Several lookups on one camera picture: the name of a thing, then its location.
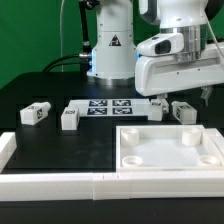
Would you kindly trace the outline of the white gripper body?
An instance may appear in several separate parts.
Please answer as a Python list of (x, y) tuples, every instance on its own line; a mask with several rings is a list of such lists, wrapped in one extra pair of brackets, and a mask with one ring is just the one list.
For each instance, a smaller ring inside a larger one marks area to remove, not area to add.
[(142, 56), (135, 68), (135, 88), (143, 96), (153, 96), (224, 83), (224, 58), (209, 44), (201, 58), (177, 63), (174, 55)]

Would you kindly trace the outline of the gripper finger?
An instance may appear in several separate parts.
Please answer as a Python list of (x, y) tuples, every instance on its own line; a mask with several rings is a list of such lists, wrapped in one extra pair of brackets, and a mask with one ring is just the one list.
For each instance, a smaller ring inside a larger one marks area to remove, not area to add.
[(166, 100), (168, 97), (167, 93), (157, 95), (157, 99), (161, 102), (163, 107), (163, 112), (169, 112), (169, 104)]
[(211, 94), (212, 94), (211, 86), (202, 87), (201, 99), (204, 106), (208, 105), (209, 97), (211, 96)]

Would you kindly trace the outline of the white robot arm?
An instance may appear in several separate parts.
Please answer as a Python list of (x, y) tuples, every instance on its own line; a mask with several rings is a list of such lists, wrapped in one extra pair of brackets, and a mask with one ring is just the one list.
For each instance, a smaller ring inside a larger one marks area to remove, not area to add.
[(206, 42), (210, 0), (138, 2), (141, 17), (160, 32), (134, 44), (132, 0), (101, 0), (89, 80), (104, 85), (134, 81), (143, 96), (224, 83), (224, 43)]

